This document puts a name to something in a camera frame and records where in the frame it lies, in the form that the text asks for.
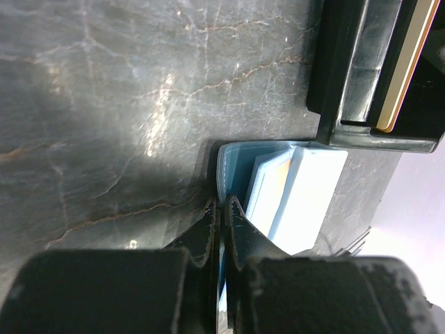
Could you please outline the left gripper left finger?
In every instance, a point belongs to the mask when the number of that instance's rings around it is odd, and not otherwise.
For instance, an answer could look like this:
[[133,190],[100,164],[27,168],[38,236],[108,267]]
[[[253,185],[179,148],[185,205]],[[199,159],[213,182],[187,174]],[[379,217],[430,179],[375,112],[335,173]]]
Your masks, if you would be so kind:
[[19,271],[2,333],[216,333],[220,219],[214,199],[154,250],[52,250]]

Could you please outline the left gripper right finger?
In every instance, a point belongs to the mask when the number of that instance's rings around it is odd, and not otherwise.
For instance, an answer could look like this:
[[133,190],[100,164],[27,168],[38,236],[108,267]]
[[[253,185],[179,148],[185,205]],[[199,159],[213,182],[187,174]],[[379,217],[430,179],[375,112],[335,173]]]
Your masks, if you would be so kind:
[[235,333],[436,333],[413,271],[394,257],[293,257],[225,203],[227,320]]

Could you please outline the teal leather card holder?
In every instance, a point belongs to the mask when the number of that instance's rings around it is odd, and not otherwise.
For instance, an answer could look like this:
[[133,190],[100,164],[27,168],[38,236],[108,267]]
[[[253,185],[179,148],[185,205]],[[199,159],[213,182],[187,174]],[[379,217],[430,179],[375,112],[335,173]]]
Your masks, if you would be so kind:
[[260,233],[297,255],[315,246],[347,158],[313,141],[229,143],[218,151],[218,197],[237,197]]

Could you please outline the black plastic tray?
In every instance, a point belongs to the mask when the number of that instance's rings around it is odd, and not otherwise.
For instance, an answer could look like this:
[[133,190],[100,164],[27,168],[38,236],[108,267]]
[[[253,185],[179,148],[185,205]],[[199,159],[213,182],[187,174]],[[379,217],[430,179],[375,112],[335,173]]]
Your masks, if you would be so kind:
[[373,94],[402,1],[325,1],[307,108],[316,139],[342,148],[433,152],[444,137],[444,2],[430,27],[393,130],[367,125]]

